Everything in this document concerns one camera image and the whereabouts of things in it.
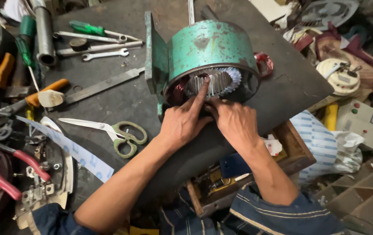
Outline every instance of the green screwdriver handle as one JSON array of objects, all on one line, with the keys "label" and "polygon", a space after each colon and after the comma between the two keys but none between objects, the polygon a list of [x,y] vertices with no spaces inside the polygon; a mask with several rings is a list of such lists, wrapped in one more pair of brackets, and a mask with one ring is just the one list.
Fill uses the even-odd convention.
[{"label": "green screwdriver handle", "polygon": [[23,57],[24,64],[33,68],[34,64],[31,60],[31,53],[27,43],[20,37],[15,38],[15,43],[17,44],[18,52]]},{"label": "green screwdriver handle", "polygon": [[92,26],[88,23],[80,22],[77,20],[69,21],[70,27],[76,31],[84,32],[86,34],[97,34],[101,36],[106,36],[104,27]]}]

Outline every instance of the orange handle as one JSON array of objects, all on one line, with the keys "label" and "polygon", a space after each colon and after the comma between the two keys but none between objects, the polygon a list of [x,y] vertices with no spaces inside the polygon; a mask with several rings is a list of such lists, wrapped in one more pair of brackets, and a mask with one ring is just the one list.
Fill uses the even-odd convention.
[{"label": "orange handle", "polygon": [[[57,82],[54,82],[54,83],[50,84],[49,86],[47,86],[46,88],[41,90],[41,92],[47,91],[47,90],[57,91],[57,90],[61,89],[62,87],[66,86],[68,84],[69,84],[69,81],[67,79],[63,78],[63,79],[60,79]],[[34,94],[31,94],[31,95],[27,96],[26,101],[27,101],[27,104],[31,104],[35,107],[40,106],[38,93],[34,93]]]},{"label": "orange handle", "polygon": [[8,76],[14,67],[15,58],[10,53],[5,53],[4,59],[0,65],[0,88],[5,89]]}]

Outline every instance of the open-end wrench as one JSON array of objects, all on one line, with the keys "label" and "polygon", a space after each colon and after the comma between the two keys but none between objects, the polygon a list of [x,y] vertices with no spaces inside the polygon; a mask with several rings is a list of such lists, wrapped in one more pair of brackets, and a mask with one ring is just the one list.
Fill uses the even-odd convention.
[{"label": "open-end wrench", "polygon": [[124,38],[120,37],[118,39],[112,39],[112,38],[107,38],[107,37],[100,37],[100,36],[94,36],[94,35],[88,35],[88,34],[76,34],[76,33],[65,32],[65,31],[58,31],[58,32],[53,33],[53,37],[55,39],[58,39],[61,36],[69,36],[69,37],[75,37],[75,38],[85,38],[85,39],[111,42],[111,43],[124,43],[125,41],[127,41],[127,37],[124,37]]},{"label": "open-end wrench", "polygon": [[127,48],[123,48],[118,51],[110,51],[110,52],[103,52],[103,53],[97,53],[97,54],[90,54],[85,53],[82,55],[83,61],[90,61],[93,58],[99,58],[99,57],[106,57],[106,56],[127,56],[128,51]]}]

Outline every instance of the nut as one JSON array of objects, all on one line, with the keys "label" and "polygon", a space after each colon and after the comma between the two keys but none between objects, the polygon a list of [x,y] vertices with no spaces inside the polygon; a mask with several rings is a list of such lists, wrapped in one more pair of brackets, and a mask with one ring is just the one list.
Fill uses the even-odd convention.
[{"label": "nut", "polygon": [[53,165],[53,169],[55,169],[55,170],[59,170],[60,168],[62,168],[61,163],[56,163],[56,164]]}]

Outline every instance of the finger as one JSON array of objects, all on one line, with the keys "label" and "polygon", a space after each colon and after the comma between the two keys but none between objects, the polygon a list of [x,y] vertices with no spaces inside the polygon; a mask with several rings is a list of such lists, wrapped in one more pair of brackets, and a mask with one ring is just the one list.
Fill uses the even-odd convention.
[{"label": "finger", "polygon": [[200,120],[198,120],[197,124],[195,125],[194,129],[194,137],[196,137],[200,131],[204,128],[207,123],[212,122],[214,119],[212,117],[203,117]]},{"label": "finger", "polygon": [[231,104],[234,104],[235,102],[233,101],[230,101],[228,99],[222,99],[221,101],[223,101],[225,104],[228,104],[228,105],[231,105]]},{"label": "finger", "polygon": [[220,106],[225,105],[225,103],[218,97],[211,97],[207,100],[207,103],[210,103],[211,106],[213,106],[217,110],[220,108]]},{"label": "finger", "polygon": [[205,105],[204,109],[207,111],[207,112],[210,112],[211,115],[213,115],[215,121],[218,123],[218,112],[217,112],[217,109],[215,109],[214,107],[212,106],[209,106],[209,105]]},{"label": "finger", "polygon": [[210,77],[206,77],[204,80],[204,83],[202,84],[200,93],[197,95],[191,108],[189,109],[189,111],[195,114],[197,117],[202,107],[202,104],[204,104],[205,97],[207,96],[209,84],[210,84]]},{"label": "finger", "polygon": [[192,104],[194,103],[195,98],[196,98],[195,96],[191,97],[188,101],[186,101],[181,106],[181,108],[184,109],[184,110],[186,110],[186,111],[188,111],[191,108]]}]

